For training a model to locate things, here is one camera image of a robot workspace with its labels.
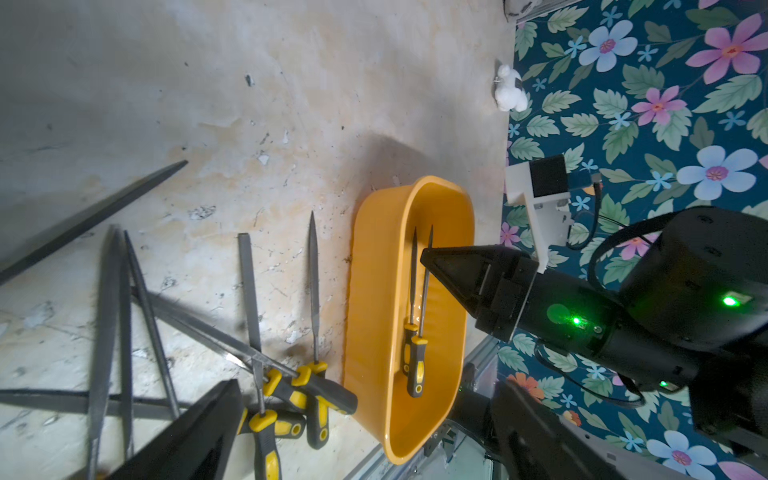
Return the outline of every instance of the green led light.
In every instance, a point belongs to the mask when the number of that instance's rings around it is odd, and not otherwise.
[[[736,300],[732,296],[727,296],[723,298],[723,304],[725,306],[739,306],[741,305],[741,302],[739,300]]]

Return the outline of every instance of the blue flower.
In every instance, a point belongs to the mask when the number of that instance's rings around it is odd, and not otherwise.
[[[587,376],[590,376],[590,377],[592,377],[595,380],[598,380],[598,379],[599,380],[605,380],[605,375],[603,375],[603,373],[605,373],[605,371],[606,371],[605,367],[602,367],[602,366],[591,366],[591,367],[589,367],[587,369],[587,371],[589,372],[589,375],[587,375]]]
[[[587,47],[587,44],[582,44],[581,42],[584,40],[584,37],[582,35],[579,35],[576,41],[568,40],[568,46],[570,47],[568,50],[565,51],[565,54],[571,54],[571,58],[576,58],[576,54],[579,50],[584,50]]]
[[[562,399],[560,400],[560,403],[565,404],[566,409],[573,408],[571,406],[576,406],[576,402],[574,402],[574,396],[573,395],[562,395]]]
[[[597,170],[598,166],[594,164],[594,158],[590,158],[588,162],[581,162],[581,170]]]
[[[660,188],[664,187],[666,190],[667,188],[672,188],[672,185],[670,185],[666,180],[669,180],[672,178],[672,174],[670,172],[665,173],[663,176],[659,175],[659,172],[655,171],[652,173],[654,176],[653,180],[646,180],[645,183],[649,185],[654,186],[654,192],[658,192]]]
[[[643,439],[636,439],[632,436],[631,433],[624,430],[625,437],[619,437],[619,440],[626,443],[625,448],[627,450],[634,449],[635,452],[641,453],[643,450],[640,448],[640,445],[643,445]]]
[[[650,45],[645,45],[645,50],[640,50],[637,54],[640,55],[639,61],[650,61],[650,56],[659,51],[658,48],[650,48]]]
[[[738,125],[741,127],[742,125],[746,125],[746,122],[744,120],[739,120],[744,115],[744,110],[740,111],[737,114],[733,114],[732,111],[729,111],[726,113],[726,116],[728,118],[724,118],[723,120],[717,122],[718,124],[725,124],[725,131],[730,130],[733,128],[734,125]]]
[[[547,83],[547,79],[546,78],[537,78],[536,82],[534,82],[534,84],[533,84],[533,88],[536,91],[544,90],[546,88],[545,85],[544,85],[545,83]]]
[[[608,123],[613,125],[611,128],[614,130],[620,130],[622,127],[629,127],[629,122],[627,119],[630,115],[632,114],[628,111],[625,111],[623,114],[615,114],[614,118],[616,120],[611,120]]]
[[[623,13],[616,13],[616,8],[617,8],[617,6],[614,5],[614,7],[611,9],[611,13],[603,12],[603,16],[605,18],[600,20],[600,25],[603,25],[605,23],[606,26],[608,28],[610,28],[610,27],[614,26],[614,20],[618,20],[619,18],[624,16]]]
[[[589,202],[589,200],[592,200],[592,199],[590,197],[581,198],[577,195],[576,201],[575,202],[572,201],[571,205],[576,207],[577,212],[580,212],[582,208],[584,210],[589,210],[589,205],[587,205],[587,202]]]

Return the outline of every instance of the pink flower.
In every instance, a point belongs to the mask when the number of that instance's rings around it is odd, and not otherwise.
[[[658,233],[651,233],[649,235],[646,235],[645,238],[647,238],[649,242],[653,243],[658,236],[659,236]],[[635,237],[632,240],[627,240],[624,243],[619,243],[616,246],[616,248],[618,247],[624,247],[624,249],[621,251],[621,258],[625,260],[632,260],[632,257],[634,257],[634,254],[636,253],[641,257],[645,255],[650,245],[645,243],[645,240],[643,240],[642,238]]]
[[[720,462],[717,465],[730,480],[766,480],[761,474],[743,463]]]
[[[664,91],[664,94],[660,96],[658,88],[648,88],[648,92],[645,94],[645,98],[650,103],[647,101],[641,101],[632,105],[632,111],[635,111],[638,114],[645,112],[640,116],[637,124],[649,124],[651,120],[661,125],[670,123],[669,112],[680,110],[681,108],[685,108],[685,106],[688,105],[688,103],[680,99],[672,100],[677,96],[679,91],[680,88],[675,85],[673,87],[669,87]]]
[[[759,13],[742,20],[730,37],[728,30],[723,27],[710,28],[704,36],[704,43],[717,50],[702,50],[688,58],[685,62],[689,67],[712,65],[704,72],[704,83],[710,84],[720,80],[728,73],[733,62],[733,69],[741,74],[757,73],[760,59],[748,51],[765,50],[768,48],[768,32],[750,38],[760,29],[763,17]]]
[[[510,227],[509,223],[502,223],[502,235],[498,242],[503,243],[506,247],[512,247],[513,243],[520,241],[520,237],[515,235],[518,230],[520,230],[520,227]]]
[[[699,0],[699,8],[709,8],[720,0]],[[752,0],[742,0],[742,2],[751,2]]]

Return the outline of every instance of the yellow and black handle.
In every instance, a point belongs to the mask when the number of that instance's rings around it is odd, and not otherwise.
[[[280,454],[275,443],[275,423],[277,412],[266,410],[258,413],[248,422],[256,439],[256,454],[253,457],[253,474],[257,480],[280,480]]]
[[[342,415],[352,415],[357,411],[357,395],[354,393],[336,382],[315,375],[309,365],[300,366],[296,371],[299,376],[291,380],[292,386],[325,402]]]
[[[312,373],[325,378],[328,364],[325,362],[308,365]],[[306,399],[306,440],[315,450],[320,450],[328,443],[330,428],[328,424],[328,405],[314,396]]]
[[[304,415],[290,410],[276,409],[275,437],[278,439],[298,439],[306,428]]]
[[[264,396],[274,396],[286,403],[291,409],[299,413],[306,411],[306,393],[293,388],[288,379],[276,369],[271,369],[267,374],[269,382],[264,384]]]
[[[408,394],[418,398],[424,393],[424,353],[427,350],[426,339],[414,336],[411,339],[411,358],[408,372]]]
[[[412,324],[406,323],[406,334],[402,339],[402,355],[400,356],[400,363],[402,372],[408,375],[408,371],[411,369],[411,340],[419,332],[419,328]]]

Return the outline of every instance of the green leaf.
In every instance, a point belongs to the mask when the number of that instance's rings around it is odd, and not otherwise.
[[[547,347],[544,347],[544,351],[547,353],[547,358],[552,362],[552,365],[558,367],[563,372],[570,373],[578,368],[576,359],[570,353],[567,355],[560,355]]]
[[[647,21],[645,22],[645,31],[648,33],[648,41],[651,43],[657,41],[668,43],[672,41],[672,34],[666,25],[656,25],[651,21]]]
[[[600,124],[593,114],[574,114],[573,117],[560,117],[560,121],[565,125],[565,131],[582,138],[592,135]]]
[[[528,212],[525,210],[525,205],[513,207],[507,214],[507,223],[509,223],[510,227],[527,227]]]
[[[565,55],[565,50],[563,50],[559,43],[547,43],[545,41],[541,43],[541,48],[544,49],[547,58],[560,58]]]
[[[509,148],[509,154],[518,160],[533,160],[544,157],[544,152],[538,147],[538,142],[526,137],[515,140]]]
[[[528,115],[530,115],[531,112],[533,111],[532,109],[533,101],[531,100],[531,94],[526,93],[525,96],[528,97],[528,108],[526,108],[523,111],[516,111],[514,109],[509,111],[509,117],[514,121],[525,120],[526,118],[528,118]]]
[[[525,75],[523,75],[522,80],[526,81],[529,78],[533,78],[536,75],[542,73],[544,70],[544,67],[546,67],[548,63],[549,63],[548,61],[545,61],[544,63],[537,63],[537,64],[531,65],[528,71],[525,72]]]
[[[632,122],[629,127],[622,128],[620,130],[609,131],[603,139],[603,150],[605,150],[605,160],[609,164],[614,163],[616,157],[619,154],[626,154],[627,149],[632,146],[634,139],[640,133],[640,129],[637,128],[637,122]]]
[[[549,84],[552,84],[552,82],[560,76],[561,73],[564,73],[568,70],[568,67],[571,66],[571,56],[568,55],[566,57],[563,57],[562,59],[558,60],[556,64],[554,64],[554,67],[552,68],[552,73],[549,75]]]
[[[761,202],[754,207],[744,207],[743,210],[741,210],[742,214],[748,214],[748,215],[754,215],[755,217],[760,217],[764,220],[768,220],[768,200],[765,200],[764,202]]]
[[[648,88],[664,88],[664,74],[654,68],[641,65],[639,68],[624,64],[622,69],[624,81],[621,84],[627,89],[627,94],[635,98],[645,99]]]
[[[572,27],[581,16],[587,13],[587,8],[568,7],[562,10],[557,10],[547,20],[547,27],[552,33],[558,33],[564,31],[568,27]]]
[[[584,157],[582,157],[583,153],[584,142],[581,142],[578,147],[568,148],[563,154],[563,157],[565,157],[565,171],[571,173],[573,170],[576,170],[581,161],[584,160]]]
[[[589,360],[589,359],[588,359],[587,357],[585,357],[585,356],[581,356],[581,355],[578,355],[578,354],[577,354],[577,355],[576,355],[576,357],[578,357],[578,359],[579,359],[579,360],[581,360],[581,363],[584,363],[586,366],[598,366],[598,367],[599,367],[599,366],[602,366],[602,365],[600,365],[600,364],[599,364],[599,363],[597,363],[597,362],[593,362],[592,360]]]
[[[656,218],[659,215],[671,214],[674,212],[674,199],[669,199],[663,202],[656,210],[650,210],[648,212],[648,218]]]
[[[559,376],[558,378],[555,378],[553,376],[548,376],[538,381],[538,388],[544,391],[545,398],[553,399],[563,393],[564,383],[565,377]]]
[[[619,422],[624,430],[631,433],[636,439],[643,439],[643,442],[648,443],[648,438],[645,436],[645,432],[639,426],[632,423],[632,421],[624,414],[619,412]]]
[[[515,31],[515,51],[518,53],[518,60],[522,60],[528,53],[536,40],[536,22],[525,22],[523,28],[517,28]]]
[[[595,402],[602,403],[603,401],[589,392],[584,392],[584,404],[586,406],[590,406]]]
[[[690,407],[690,395],[688,393],[688,387],[685,387],[684,389],[675,393],[661,392],[661,396],[674,402],[680,402],[680,404],[684,407]]]
[[[574,70],[574,77],[571,79],[571,83],[568,84],[568,88],[573,90],[573,87],[578,85],[578,82],[584,80],[586,77],[589,76],[589,74],[592,72],[593,67],[594,67],[594,62],[590,63],[589,65],[582,65],[581,67]]]
[[[587,420],[588,424],[592,425],[593,427],[595,427],[597,429],[608,430],[609,432],[611,431],[611,429],[609,429],[605,425],[605,422],[603,422],[603,420],[600,417],[598,417],[597,415],[595,415],[594,413],[590,413],[590,412],[588,412],[587,410],[585,410],[585,409],[583,409],[581,407],[578,408],[578,411],[581,412],[581,416],[583,416],[584,419]]]
[[[624,395],[628,397],[629,400],[637,400],[640,398],[629,390],[625,390]],[[645,420],[645,422],[648,422],[650,414],[656,413],[656,407],[659,405],[659,392],[643,392],[643,398],[645,398],[645,405],[636,408],[634,411],[640,418]]]
[[[536,115],[528,121],[528,125],[525,126],[529,135],[534,137],[548,137],[549,135],[559,135],[560,129],[554,125],[554,120],[550,117],[542,117]]]
[[[550,249],[549,250],[549,261],[547,262],[547,266],[549,268],[555,268],[557,265],[560,265],[564,261],[568,260],[568,257],[565,255],[561,255],[560,252]]]
[[[550,399],[544,399],[544,400],[542,400],[542,401],[541,401],[541,404],[542,404],[543,406],[547,407],[548,409],[551,409],[551,410],[557,410],[557,409],[560,409],[560,408],[562,408],[562,405],[560,405],[560,404],[559,404],[559,403],[557,403],[557,402],[553,402],[553,401],[552,401],[552,400],[550,400]]]
[[[634,180],[630,174],[624,170],[621,170],[620,168],[617,168],[616,170],[611,170],[610,168],[601,168],[600,173],[603,174],[603,176],[606,177],[612,184],[622,184],[623,182]]]
[[[571,40],[576,41],[579,37],[581,37],[583,40],[587,40],[589,38],[589,28],[566,28],[565,33],[568,34],[569,37],[571,37]]]
[[[711,10],[695,8],[685,12],[693,23],[699,25],[699,30],[709,30],[716,27],[727,27],[739,23],[739,18],[725,7],[715,7]]]
[[[500,348],[498,351],[498,359],[514,371],[528,374],[528,367],[525,366],[523,357],[521,357],[520,354],[516,350],[513,350],[511,347],[503,346]]]
[[[717,85],[717,89],[707,94],[704,103],[696,107],[694,113],[704,114],[715,111],[722,114],[731,108],[739,108],[747,100],[754,100],[763,90],[763,82],[757,75],[738,75],[726,83]]]
[[[594,107],[598,114],[606,118],[613,118],[616,114],[622,114],[627,110],[627,97],[617,91],[602,91],[594,89]]]
[[[694,147],[701,150],[709,147],[715,140],[715,132],[707,127],[707,121],[704,117],[698,117],[694,124],[694,132],[688,139]]]
[[[680,141],[688,136],[688,127],[690,127],[690,110],[683,107],[680,110],[669,112],[670,120],[666,125],[654,124],[653,132],[656,134],[656,140],[663,141],[674,151],[680,151]]]
[[[647,197],[647,195],[653,189],[654,189],[653,185],[646,184],[645,182],[641,184],[632,185],[629,191],[627,192],[627,194],[624,195],[624,198],[621,199],[621,203],[623,205],[626,205],[636,198]]]
[[[665,53],[663,57],[659,58],[659,61],[656,63],[656,68],[665,66],[675,58],[682,58],[686,53],[688,53],[690,48],[694,46],[694,43],[696,43],[696,38],[686,38],[685,40],[681,40],[678,43],[673,43],[667,49],[667,53]]]
[[[581,380],[581,383],[584,384],[587,389],[603,396],[609,396],[614,392],[614,384],[611,383],[609,379],[600,380],[587,377]]]
[[[661,160],[656,155],[645,154],[645,163],[648,164],[651,172],[659,172],[659,175],[677,175],[677,168],[674,166],[671,160]]]
[[[530,228],[520,233],[520,243],[527,248],[533,248],[533,233]]]
[[[533,356],[533,349],[536,347],[536,342],[524,333],[518,333],[512,337],[512,344],[520,352],[527,356]]]
[[[666,190],[662,190],[659,192],[656,198],[654,198],[654,205],[662,204],[671,198],[682,197],[689,188],[690,185],[683,185],[678,182],[672,182],[672,187],[667,188]]]
[[[680,420],[674,415],[672,405],[669,402],[664,402],[661,406],[661,412],[658,415],[659,423],[665,430],[675,430],[680,427]]]
[[[603,197],[603,203],[600,205],[600,216],[616,220],[618,223],[625,226],[630,223],[629,215],[627,215],[627,211],[621,206],[621,202],[614,202],[614,199],[611,198],[610,194]],[[618,224],[610,222],[605,218],[598,218],[598,222],[600,223],[601,230],[605,233],[616,233],[621,229]]]
[[[616,435],[606,435],[605,441],[616,447],[617,449],[623,449],[627,446],[627,443]]]
[[[589,263],[589,260],[592,258],[592,254],[595,250],[598,249],[601,243],[605,241],[604,237],[597,237],[590,240],[589,244],[581,249],[581,258],[578,261],[579,266],[584,266],[587,263]],[[608,252],[603,255],[602,258],[600,258],[600,261],[605,260],[606,258],[610,257],[611,254],[614,252],[614,249],[610,249]]]
[[[632,15],[638,13],[642,8],[650,7],[654,3],[654,0],[632,0],[627,11],[627,17],[632,18]]]
[[[768,144],[768,108],[758,111],[746,124],[746,129],[752,132],[752,138],[760,138]]]
[[[572,103],[581,100],[581,97],[574,95],[570,90],[558,90],[550,93],[541,103],[541,109],[548,114],[557,113],[570,107]]]
[[[690,202],[686,208],[693,208],[693,207],[711,207],[712,206],[712,200],[699,200],[698,198],[692,202]]]
[[[608,285],[610,282],[618,281],[623,282],[629,272],[632,271],[637,262],[640,261],[640,257],[635,255],[629,260],[625,260],[621,257],[613,257],[608,265],[605,267],[605,277],[603,277],[603,284]]]
[[[574,223],[571,225],[571,231],[568,233],[568,242],[571,245],[578,245],[584,242],[589,237],[589,229],[582,223]]]

